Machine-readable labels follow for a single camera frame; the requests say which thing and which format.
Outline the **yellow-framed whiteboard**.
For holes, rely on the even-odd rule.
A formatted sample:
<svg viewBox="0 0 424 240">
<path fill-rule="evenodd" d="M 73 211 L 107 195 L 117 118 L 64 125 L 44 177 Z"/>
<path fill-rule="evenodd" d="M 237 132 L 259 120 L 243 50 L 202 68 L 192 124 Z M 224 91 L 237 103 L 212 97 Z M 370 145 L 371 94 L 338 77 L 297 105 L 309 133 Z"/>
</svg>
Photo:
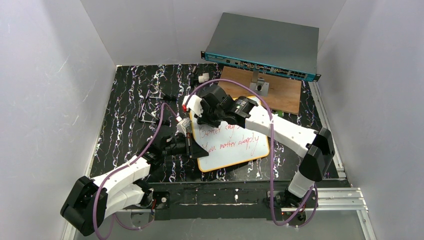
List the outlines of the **yellow-framed whiteboard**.
<svg viewBox="0 0 424 240">
<path fill-rule="evenodd" d="M 197 159 L 203 173 L 263 158 L 270 153 L 265 134 L 225 121 L 217 128 L 199 125 L 193 112 L 189 116 L 194 140 L 209 153 L 209 156 Z"/>
</svg>

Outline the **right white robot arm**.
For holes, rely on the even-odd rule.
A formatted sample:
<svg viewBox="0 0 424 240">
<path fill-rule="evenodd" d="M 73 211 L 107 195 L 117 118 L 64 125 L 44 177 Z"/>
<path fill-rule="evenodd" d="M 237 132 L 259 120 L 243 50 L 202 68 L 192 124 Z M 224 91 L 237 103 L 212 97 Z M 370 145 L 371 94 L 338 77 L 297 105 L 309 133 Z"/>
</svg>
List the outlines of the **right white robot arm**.
<svg viewBox="0 0 424 240">
<path fill-rule="evenodd" d="M 289 183 L 285 197 L 302 199 L 309 189 L 324 178 L 335 155 L 329 129 L 302 127 L 272 114 L 264 103 L 249 97 L 233 99 L 220 86 L 212 85 L 200 96 L 186 99 L 187 108 L 197 123 L 218 127 L 222 122 L 264 134 L 294 151 L 302 161 Z"/>
</svg>

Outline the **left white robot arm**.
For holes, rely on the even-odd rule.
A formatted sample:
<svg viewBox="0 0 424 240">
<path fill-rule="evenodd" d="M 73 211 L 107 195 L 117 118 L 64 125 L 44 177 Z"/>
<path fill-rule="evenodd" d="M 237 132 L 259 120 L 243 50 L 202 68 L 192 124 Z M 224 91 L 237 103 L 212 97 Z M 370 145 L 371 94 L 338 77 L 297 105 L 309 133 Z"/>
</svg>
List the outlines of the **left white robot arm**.
<svg viewBox="0 0 424 240">
<path fill-rule="evenodd" d="M 156 206 L 154 188 L 145 178 L 167 157 L 198 159 L 209 153 L 190 134 L 177 133 L 146 142 L 128 163 L 94 178 L 76 180 L 60 215 L 83 236 L 93 234 L 108 216 L 133 205 Z"/>
</svg>

